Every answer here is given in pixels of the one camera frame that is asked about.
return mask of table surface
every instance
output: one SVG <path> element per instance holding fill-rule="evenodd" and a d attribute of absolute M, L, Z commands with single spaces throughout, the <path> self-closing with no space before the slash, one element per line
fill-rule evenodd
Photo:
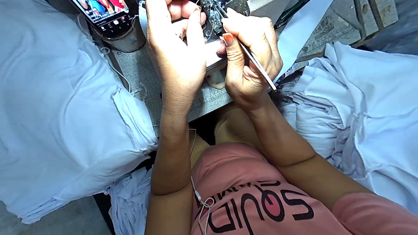
<path fill-rule="evenodd" d="M 374 35 L 379 29 L 398 20 L 394 0 L 360 0 L 360 3 L 360 12 L 365 28 L 363 36 Z M 334 0 L 300 51 L 297 60 L 299 62 L 295 63 L 295 68 L 300 69 L 308 64 L 307 60 L 323 55 L 327 43 L 340 41 L 351 45 L 360 41 L 362 39 L 361 29 L 354 0 Z M 283 28 L 278 29 L 276 34 L 280 35 L 282 30 Z M 120 51 L 111 51 L 111 53 L 113 53 L 111 58 L 114 55 L 112 63 L 116 68 L 120 67 L 121 72 L 130 83 L 132 94 L 145 101 L 155 133 L 158 135 L 162 107 L 161 87 L 146 48 L 133 53 Z M 219 90 L 210 87 L 205 81 L 192 104 L 189 121 L 231 101 L 225 89 Z"/>

